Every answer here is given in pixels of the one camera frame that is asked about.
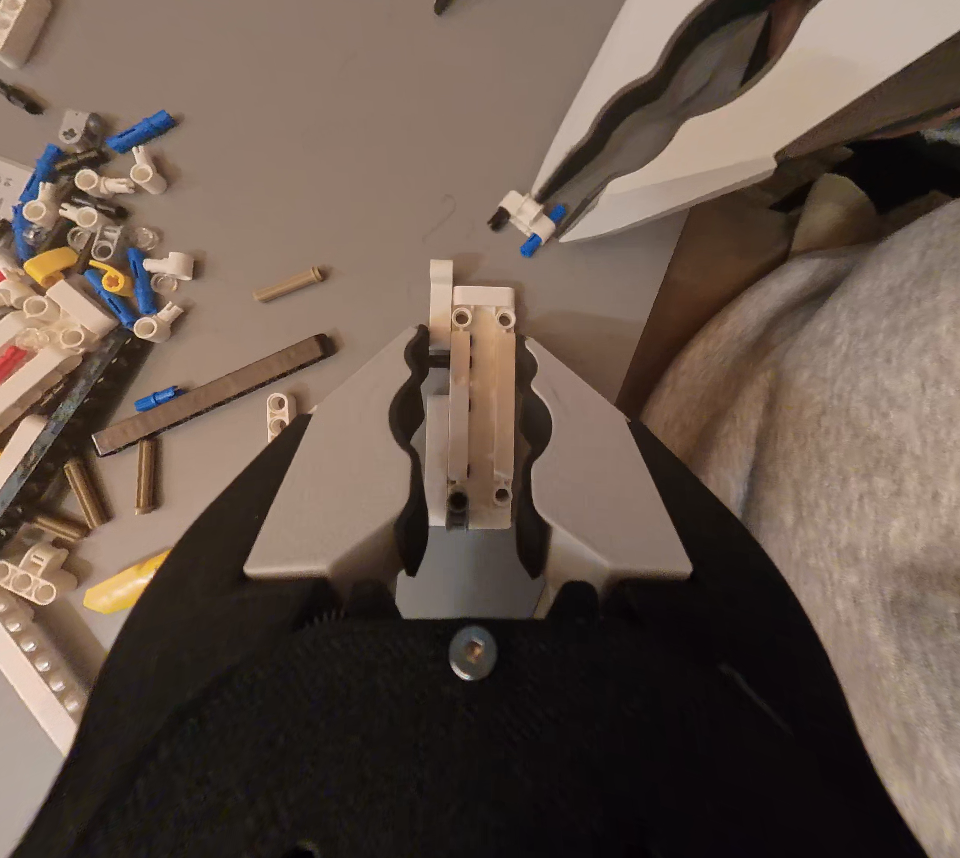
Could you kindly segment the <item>person's grey sweatsuit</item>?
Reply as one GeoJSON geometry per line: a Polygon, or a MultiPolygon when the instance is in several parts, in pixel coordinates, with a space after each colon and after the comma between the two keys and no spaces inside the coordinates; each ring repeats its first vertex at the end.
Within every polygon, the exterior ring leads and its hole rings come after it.
{"type": "Polygon", "coordinates": [[[642,415],[786,578],[930,856],[959,851],[958,221],[790,258],[642,415]]]}

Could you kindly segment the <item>dark tan lego axle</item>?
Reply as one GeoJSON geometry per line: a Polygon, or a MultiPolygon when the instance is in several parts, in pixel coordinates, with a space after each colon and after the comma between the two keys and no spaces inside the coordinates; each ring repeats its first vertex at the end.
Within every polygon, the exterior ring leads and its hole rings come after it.
{"type": "Polygon", "coordinates": [[[150,514],[159,506],[159,442],[154,437],[147,437],[138,442],[137,448],[138,474],[136,475],[134,513],[142,516],[150,514]]]}
{"type": "Polygon", "coordinates": [[[109,520],[107,505],[86,462],[80,456],[68,459],[63,468],[66,482],[76,498],[86,525],[101,528],[109,520]]]}
{"type": "Polygon", "coordinates": [[[46,511],[34,514],[27,519],[27,523],[50,536],[50,540],[65,543],[67,547],[74,547],[82,543],[88,538],[91,531],[91,528],[84,522],[46,511]]]}

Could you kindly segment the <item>yellow lego panel piece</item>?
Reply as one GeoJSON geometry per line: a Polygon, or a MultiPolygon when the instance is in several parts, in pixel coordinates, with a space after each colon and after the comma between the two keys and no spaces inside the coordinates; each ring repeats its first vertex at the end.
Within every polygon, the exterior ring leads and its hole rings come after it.
{"type": "Polygon", "coordinates": [[[166,549],[91,586],[83,595],[82,606],[98,614],[132,608],[171,552],[166,549]]]}

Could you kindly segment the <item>white lego frame assembly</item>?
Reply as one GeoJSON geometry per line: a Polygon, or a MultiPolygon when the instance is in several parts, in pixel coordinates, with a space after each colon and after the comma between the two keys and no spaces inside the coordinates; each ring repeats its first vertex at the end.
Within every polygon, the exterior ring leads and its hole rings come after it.
{"type": "Polygon", "coordinates": [[[429,525],[505,530],[512,524],[517,316],[507,287],[457,286],[453,263],[429,269],[430,365],[448,388],[425,398],[424,489],[429,525]]]}

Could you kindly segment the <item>lego instruction booklet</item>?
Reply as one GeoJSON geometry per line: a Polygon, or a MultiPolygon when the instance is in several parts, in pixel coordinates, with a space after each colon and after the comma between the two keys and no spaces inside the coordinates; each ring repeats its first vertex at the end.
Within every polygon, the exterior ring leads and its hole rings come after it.
{"type": "Polygon", "coordinates": [[[1,219],[13,222],[14,205],[18,203],[21,193],[28,186],[34,168],[24,166],[10,159],[1,157],[1,219]]]}

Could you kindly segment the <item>white angled lego beam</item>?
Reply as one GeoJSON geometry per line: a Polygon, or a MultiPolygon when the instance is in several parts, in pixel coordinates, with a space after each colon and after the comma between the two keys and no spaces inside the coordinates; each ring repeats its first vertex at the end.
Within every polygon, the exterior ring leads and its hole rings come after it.
{"type": "Polygon", "coordinates": [[[22,69],[51,13],[50,0],[1,0],[1,64],[22,69]]]}

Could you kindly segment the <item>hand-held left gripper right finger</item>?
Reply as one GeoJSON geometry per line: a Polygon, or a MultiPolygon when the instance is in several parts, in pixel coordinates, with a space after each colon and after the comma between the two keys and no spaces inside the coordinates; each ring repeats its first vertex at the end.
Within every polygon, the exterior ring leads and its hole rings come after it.
{"type": "Polygon", "coordinates": [[[533,338],[518,352],[515,539],[543,582],[539,607],[570,582],[605,600],[625,580],[683,581],[692,564],[627,417],[533,338]]]}

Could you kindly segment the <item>small black lego pin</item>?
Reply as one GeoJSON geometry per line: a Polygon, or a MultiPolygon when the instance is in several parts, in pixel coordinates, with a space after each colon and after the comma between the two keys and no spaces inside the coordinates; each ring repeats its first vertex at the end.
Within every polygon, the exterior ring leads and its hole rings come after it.
{"type": "Polygon", "coordinates": [[[22,89],[7,83],[4,80],[0,82],[0,92],[2,98],[11,106],[18,108],[32,117],[44,115],[45,109],[42,103],[22,89]]]}

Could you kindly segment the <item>tan lego axle pin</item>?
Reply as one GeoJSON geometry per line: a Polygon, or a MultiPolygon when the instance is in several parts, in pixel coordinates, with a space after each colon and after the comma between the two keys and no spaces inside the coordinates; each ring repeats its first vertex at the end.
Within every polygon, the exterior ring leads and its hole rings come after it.
{"type": "Polygon", "coordinates": [[[298,293],[306,288],[323,283],[329,276],[329,270],[322,266],[311,265],[305,270],[283,279],[275,284],[255,289],[251,296],[259,304],[270,304],[282,298],[298,293]]]}

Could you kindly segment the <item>white lego connector blue pin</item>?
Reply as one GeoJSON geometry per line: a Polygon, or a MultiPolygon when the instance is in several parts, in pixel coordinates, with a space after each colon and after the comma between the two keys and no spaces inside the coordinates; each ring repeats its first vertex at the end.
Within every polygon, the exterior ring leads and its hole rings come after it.
{"type": "Polygon", "coordinates": [[[520,252],[524,258],[530,259],[555,235],[567,213],[563,204],[546,209],[529,194],[509,192],[486,225],[494,232],[500,232],[509,225],[520,231],[524,235],[520,252]]]}

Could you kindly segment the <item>white three-hole lego connector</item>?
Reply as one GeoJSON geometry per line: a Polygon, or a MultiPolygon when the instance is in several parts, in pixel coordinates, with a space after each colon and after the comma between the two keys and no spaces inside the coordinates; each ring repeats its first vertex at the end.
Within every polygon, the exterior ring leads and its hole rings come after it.
{"type": "Polygon", "coordinates": [[[18,560],[1,560],[1,588],[35,606],[47,606],[78,587],[78,578],[66,570],[66,549],[39,541],[18,560]]]}

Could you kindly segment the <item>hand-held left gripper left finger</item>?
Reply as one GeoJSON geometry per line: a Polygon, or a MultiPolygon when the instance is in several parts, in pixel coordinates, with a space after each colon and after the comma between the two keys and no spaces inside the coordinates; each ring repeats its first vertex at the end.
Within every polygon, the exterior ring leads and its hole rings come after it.
{"type": "Polygon", "coordinates": [[[405,329],[314,409],[244,565],[253,579],[394,586],[424,561],[429,523],[413,437],[426,419],[426,325],[405,329]]]}

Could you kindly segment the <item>long white lego beam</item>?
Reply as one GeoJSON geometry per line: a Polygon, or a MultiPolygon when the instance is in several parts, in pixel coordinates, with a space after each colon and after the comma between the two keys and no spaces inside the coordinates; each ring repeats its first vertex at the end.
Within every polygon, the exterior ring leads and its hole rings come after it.
{"type": "Polygon", "coordinates": [[[1,591],[1,671],[65,758],[106,652],[70,603],[34,606],[1,591]]]}

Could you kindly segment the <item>beige cloth bag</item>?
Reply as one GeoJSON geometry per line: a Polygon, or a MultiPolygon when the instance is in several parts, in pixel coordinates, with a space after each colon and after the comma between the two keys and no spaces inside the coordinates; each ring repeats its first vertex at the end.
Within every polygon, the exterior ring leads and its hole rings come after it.
{"type": "Polygon", "coordinates": [[[851,179],[826,173],[813,183],[800,209],[789,257],[875,242],[882,231],[882,218],[869,196],[851,179]]]}

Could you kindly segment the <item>dark teal lego beam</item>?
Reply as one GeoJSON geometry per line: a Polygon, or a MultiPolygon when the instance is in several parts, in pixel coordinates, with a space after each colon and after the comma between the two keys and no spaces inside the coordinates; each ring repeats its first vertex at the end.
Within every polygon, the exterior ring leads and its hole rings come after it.
{"type": "Polygon", "coordinates": [[[40,511],[51,482],[111,419],[150,351],[133,334],[114,333],[54,389],[49,407],[36,415],[38,433],[2,481],[2,540],[40,511]]]}

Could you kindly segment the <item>pile of small lego pieces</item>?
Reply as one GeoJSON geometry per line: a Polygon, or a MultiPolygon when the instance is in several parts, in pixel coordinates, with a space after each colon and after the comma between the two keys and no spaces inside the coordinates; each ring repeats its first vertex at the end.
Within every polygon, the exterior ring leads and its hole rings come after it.
{"type": "Polygon", "coordinates": [[[162,234],[137,224],[129,199],[168,191],[152,147],[176,126],[159,111],[106,135],[102,120],[68,112],[57,141],[2,220],[2,317],[31,293],[66,280],[119,322],[115,330],[159,345],[185,310],[172,300],[190,282],[195,259],[162,252],[162,234]]]}

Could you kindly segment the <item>white five-hole lego beam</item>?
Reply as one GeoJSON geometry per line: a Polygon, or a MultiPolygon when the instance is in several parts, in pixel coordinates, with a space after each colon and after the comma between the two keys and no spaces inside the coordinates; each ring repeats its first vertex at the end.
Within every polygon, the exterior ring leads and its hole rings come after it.
{"type": "Polygon", "coordinates": [[[266,440],[270,444],[297,417],[296,398],[285,392],[271,392],[266,401],[266,440]]]}

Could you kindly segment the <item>long black lego beam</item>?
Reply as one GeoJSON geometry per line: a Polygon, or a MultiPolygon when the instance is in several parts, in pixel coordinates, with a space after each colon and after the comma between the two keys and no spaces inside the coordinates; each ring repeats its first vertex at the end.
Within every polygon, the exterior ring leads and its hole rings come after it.
{"type": "Polygon", "coordinates": [[[333,357],[337,345],[327,334],[309,336],[165,403],[91,435],[100,457],[117,455],[140,441],[174,430],[269,384],[333,357]]]}

